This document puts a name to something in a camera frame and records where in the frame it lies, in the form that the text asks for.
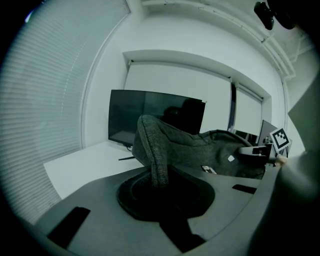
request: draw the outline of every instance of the ceiling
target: ceiling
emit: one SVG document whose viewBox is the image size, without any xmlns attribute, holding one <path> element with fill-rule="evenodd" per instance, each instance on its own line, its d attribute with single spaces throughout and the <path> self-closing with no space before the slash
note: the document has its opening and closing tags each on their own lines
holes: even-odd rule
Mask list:
<svg viewBox="0 0 320 256">
<path fill-rule="evenodd" d="M 288 30 L 274 19 L 267 30 L 254 12 L 257 0 L 141 0 L 152 12 L 174 12 L 205 20 L 242 38 L 258 49 L 286 80 L 296 76 L 292 65 L 314 45 L 295 27 Z"/>
</svg>

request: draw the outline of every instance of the black monitor screen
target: black monitor screen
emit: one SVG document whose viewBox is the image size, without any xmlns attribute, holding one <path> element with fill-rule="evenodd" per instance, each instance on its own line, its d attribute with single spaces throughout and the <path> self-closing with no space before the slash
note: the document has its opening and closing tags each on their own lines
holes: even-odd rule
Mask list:
<svg viewBox="0 0 320 256">
<path fill-rule="evenodd" d="M 181 131 L 200 132 L 206 103 L 179 95 L 140 91 L 112 90 L 109 106 L 108 138 L 132 146 L 138 118 L 151 115 Z"/>
</svg>

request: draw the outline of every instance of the white desk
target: white desk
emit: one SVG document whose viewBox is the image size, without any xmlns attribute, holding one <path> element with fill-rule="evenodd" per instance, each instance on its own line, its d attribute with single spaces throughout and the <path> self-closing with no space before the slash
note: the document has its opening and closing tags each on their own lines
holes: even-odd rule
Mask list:
<svg viewBox="0 0 320 256">
<path fill-rule="evenodd" d="M 87 147 L 44 163 L 46 173 L 61 199 L 96 179 L 116 175 L 143 165 L 122 145 L 112 141 Z"/>
</svg>

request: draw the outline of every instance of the gray surface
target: gray surface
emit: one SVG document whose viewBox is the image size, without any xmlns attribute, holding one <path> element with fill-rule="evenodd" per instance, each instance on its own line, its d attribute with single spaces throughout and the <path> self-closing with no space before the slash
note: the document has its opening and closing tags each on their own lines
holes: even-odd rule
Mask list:
<svg viewBox="0 0 320 256">
<path fill-rule="evenodd" d="M 145 171 L 142 167 L 92 181 L 52 207 L 37 222 L 45 235 L 76 206 L 91 210 L 73 238 L 69 251 L 79 255 L 178 255 L 157 222 L 132 218 L 118 204 L 120 184 Z M 249 202 L 252 194 L 232 189 L 235 184 L 257 187 L 260 180 L 210 174 L 186 167 L 182 169 L 210 183 L 216 193 L 214 202 L 201 216 L 189 219 L 192 232 L 210 239 L 228 225 Z"/>
<path fill-rule="evenodd" d="M 270 201 L 279 168 L 267 168 L 256 192 L 240 214 L 218 235 L 186 253 L 188 256 L 246 256 L 251 238 Z"/>
</svg>

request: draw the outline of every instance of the window blind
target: window blind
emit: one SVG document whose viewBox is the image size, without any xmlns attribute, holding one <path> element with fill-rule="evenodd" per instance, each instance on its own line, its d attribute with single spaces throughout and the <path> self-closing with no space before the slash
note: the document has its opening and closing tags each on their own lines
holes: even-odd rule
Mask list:
<svg viewBox="0 0 320 256">
<path fill-rule="evenodd" d="M 228 128 L 231 83 L 221 75 L 181 64 L 135 61 L 130 65 L 124 89 L 205 101 L 200 133 Z"/>
<path fill-rule="evenodd" d="M 60 200 L 43 163 L 81 149 L 87 77 L 100 47 L 129 12 L 125 0 L 44 1 L 5 57 L 1 185 L 13 211 L 31 223 Z"/>
<path fill-rule="evenodd" d="M 259 136 L 262 123 L 262 99 L 248 93 L 240 87 L 236 88 L 234 129 Z"/>
</svg>

